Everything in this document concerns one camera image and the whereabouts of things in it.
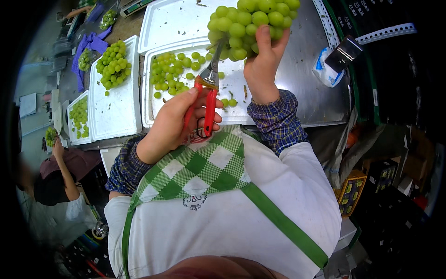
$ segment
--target blue plaid sleeve cover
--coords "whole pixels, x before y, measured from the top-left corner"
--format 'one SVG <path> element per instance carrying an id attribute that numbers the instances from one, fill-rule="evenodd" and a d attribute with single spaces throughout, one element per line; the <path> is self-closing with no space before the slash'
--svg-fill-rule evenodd
<path id="1" fill-rule="evenodd" d="M 111 167 L 110 177 L 105 184 L 107 190 L 132 195 L 141 178 L 153 166 L 141 161 L 136 154 L 136 146 L 144 137 L 145 134 L 139 134 L 124 143 Z"/>
<path id="2" fill-rule="evenodd" d="M 279 90 L 279 98 L 269 104 L 253 100 L 248 105 L 248 114 L 260 130 L 262 140 L 279 156 L 283 149 L 299 142 L 307 142 L 307 134 L 296 116 L 297 99 L 288 90 Z"/>

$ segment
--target white shirt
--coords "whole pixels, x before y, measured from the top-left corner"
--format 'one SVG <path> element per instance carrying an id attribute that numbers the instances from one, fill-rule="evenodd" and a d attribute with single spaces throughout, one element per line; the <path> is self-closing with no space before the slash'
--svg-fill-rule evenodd
<path id="1" fill-rule="evenodd" d="M 311 145 L 295 144 L 277 157 L 250 136 L 244 135 L 243 142 L 252 182 L 330 257 L 339 239 L 341 215 Z M 291 279 L 310 279 L 319 271 L 241 190 L 198 198 L 151 201 L 136 208 L 128 253 L 131 277 L 158 274 L 203 255 L 250 259 Z M 122 274 L 122 232 L 129 203 L 128 196 L 115 197 L 104 210 L 116 276 Z"/>

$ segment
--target plastic bag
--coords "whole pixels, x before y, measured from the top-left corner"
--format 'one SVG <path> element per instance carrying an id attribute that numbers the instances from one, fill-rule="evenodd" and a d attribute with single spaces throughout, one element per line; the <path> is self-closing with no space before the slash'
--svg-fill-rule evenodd
<path id="1" fill-rule="evenodd" d="M 88 69 L 91 67 L 92 60 L 93 52 L 90 49 L 85 48 L 78 60 L 79 69 L 84 72 L 88 71 Z"/>
<path id="2" fill-rule="evenodd" d="M 84 223 L 89 229 L 94 228 L 97 222 L 90 207 L 86 204 L 82 192 L 77 200 L 68 202 L 65 219 L 70 222 Z"/>
<path id="3" fill-rule="evenodd" d="M 106 30 L 108 27 L 115 24 L 117 19 L 118 12 L 115 10 L 108 10 L 105 15 L 102 17 L 101 24 L 99 28 L 102 30 Z"/>
<path id="4" fill-rule="evenodd" d="M 318 79 L 322 81 L 323 84 L 325 84 L 328 87 L 335 87 L 336 85 L 338 85 L 338 83 L 344 76 L 345 70 L 343 70 L 340 73 L 337 73 L 330 66 L 325 64 L 324 61 L 330 55 L 331 52 L 332 50 L 329 49 L 328 47 L 324 48 L 321 51 L 316 63 L 313 66 L 313 72 L 318 77 Z"/>

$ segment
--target fingernail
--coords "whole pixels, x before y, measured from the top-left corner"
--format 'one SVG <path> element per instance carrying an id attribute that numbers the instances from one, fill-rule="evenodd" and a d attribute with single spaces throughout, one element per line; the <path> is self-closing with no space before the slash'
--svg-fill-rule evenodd
<path id="1" fill-rule="evenodd" d="M 195 94 L 197 92 L 197 89 L 195 87 L 192 87 L 191 89 L 188 90 L 188 92 L 190 94 Z"/>
<path id="2" fill-rule="evenodd" d="M 262 34 L 263 35 L 269 35 L 269 26 L 263 26 L 262 27 Z"/>

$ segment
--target stainless steel table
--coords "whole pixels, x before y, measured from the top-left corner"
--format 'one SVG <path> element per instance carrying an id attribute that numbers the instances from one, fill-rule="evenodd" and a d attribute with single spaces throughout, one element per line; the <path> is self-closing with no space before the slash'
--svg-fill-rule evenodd
<path id="1" fill-rule="evenodd" d="M 127 19 L 119 18 L 113 32 L 105 39 L 111 43 L 117 38 L 128 38 L 139 35 L 144 10 Z M 98 24 L 82 25 L 76 36 L 91 31 L 99 33 Z M 293 21 L 291 35 L 285 54 L 276 75 L 276 85 L 279 89 L 293 92 L 299 102 L 297 115 L 303 127 L 336 125 L 346 123 L 350 116 L 349 78 L 344 77 L 335 88 L 328 88 L 320 82 L 312 72 L 312 67 L 320 51 L 327 47 L 322 23 L 312 1 L 301 2 L 299 17 Z M 140 75 L 142 74 L 144 57 L 140 56 Z M 77 83 L 74 73 L 70 71 L 71 62 L 64 70 L 61 78 L 61 102 L 74 100 L 77 96 Z M 129 137 L 120 137 L 92 142 L 76 146 L 82 150 L 97 150 L 122 146 Z"/>

